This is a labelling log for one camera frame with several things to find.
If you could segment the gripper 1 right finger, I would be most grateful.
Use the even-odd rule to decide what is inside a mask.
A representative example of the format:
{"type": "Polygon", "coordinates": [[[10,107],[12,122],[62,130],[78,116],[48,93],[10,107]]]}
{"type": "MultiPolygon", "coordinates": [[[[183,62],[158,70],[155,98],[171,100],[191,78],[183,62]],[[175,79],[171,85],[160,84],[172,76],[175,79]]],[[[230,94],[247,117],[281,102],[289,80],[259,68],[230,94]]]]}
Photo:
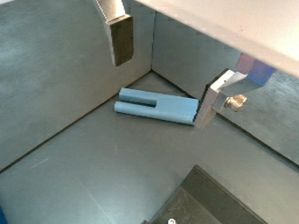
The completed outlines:
{"type": "Polygon", "coordinates": [[[242,53],[234,70],[226,69],[207,84],[194,124],[203,128],[223,109],[238,111],[247,101],[244,93],[262,88],[277,69],[242,53]]]}

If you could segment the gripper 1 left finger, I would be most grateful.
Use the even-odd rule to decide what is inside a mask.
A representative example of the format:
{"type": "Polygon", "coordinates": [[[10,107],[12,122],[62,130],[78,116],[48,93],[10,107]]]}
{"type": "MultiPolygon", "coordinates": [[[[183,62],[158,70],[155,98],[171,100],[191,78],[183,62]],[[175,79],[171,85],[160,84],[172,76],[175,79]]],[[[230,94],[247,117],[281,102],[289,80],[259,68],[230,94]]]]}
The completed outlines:
{"type": "Polygon", "coordinates": [[[114,65],[119,67],[134,56],[134,18],[122,0],[94,0],[103,17],[114,65]]]}

